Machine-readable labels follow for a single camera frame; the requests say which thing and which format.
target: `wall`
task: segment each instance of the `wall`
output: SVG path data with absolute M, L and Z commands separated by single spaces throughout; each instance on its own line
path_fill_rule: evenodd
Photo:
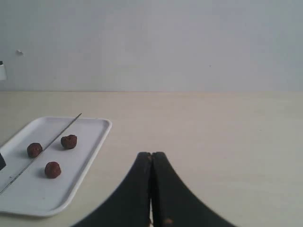
M 0 0 L 9 77 L 0 90 L 303 90 L 302 9 L 301 0 Z

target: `brown nut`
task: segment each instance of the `brown nut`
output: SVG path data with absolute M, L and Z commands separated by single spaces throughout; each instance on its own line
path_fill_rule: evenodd
M 61 174 L 60 166 L 57 162 L 49 162 L 46 164 L 44 173 L 48 178 L 56 178 Z
M 31 143 L 27 147 L 27 155 L 29 157 L 37 157 L 42 152 L 42 146 L 40 143 Z
M 61 138 L 61 144 L 65 149 L 73 149 L 77 145 L 77 136 L 63 136 Z

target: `white tray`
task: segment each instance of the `white tray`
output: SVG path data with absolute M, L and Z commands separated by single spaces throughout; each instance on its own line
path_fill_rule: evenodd
M 0 171 L 0 191 L 31 161 L 27 156 L 28 145 L 37 142 L 45 147 L 72 119 L 38 118 L 1 147 L 7 166 Z M 65 209 L 110 128 L 111 122 L 105 119 L 77 119 L 62 135 L 76 135 L 77 146 L 64 150 L 60 136 L 0 195 L 0 212 L 46 217 Z M 58 162 L 62 170 L 55 179 L 48 179 L 44 174 L 45 165 L 51 161 Z

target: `black object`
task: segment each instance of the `black object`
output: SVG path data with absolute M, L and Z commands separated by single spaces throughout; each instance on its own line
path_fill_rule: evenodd
M 148 227 L 151 160 L 150 153 L 139 153 L 114 193 L 74 227 Z
M 204 205 L 163 152 L 139 153 L 114 193 L 74 227 L 235 227 Z
M 0 153 L 0 170 L 6 167 L 6 163 L 4 161 L 4 158 L 2 157 L 2 154 Z
M 185 186 L 163 152 L 152 154 L 151 175 L 154 227 L 234 227 Z

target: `beige tabletop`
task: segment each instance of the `beige tabletop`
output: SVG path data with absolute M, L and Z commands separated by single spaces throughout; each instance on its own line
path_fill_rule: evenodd
M 303 93 L 0 92 L 0 144 L 41 116 L 108 118 L 113 127 L 73 201 L 70 226 L 119 185 L 140 151 L 163 151 L 192 192 L 240 227 L 303 226 Z

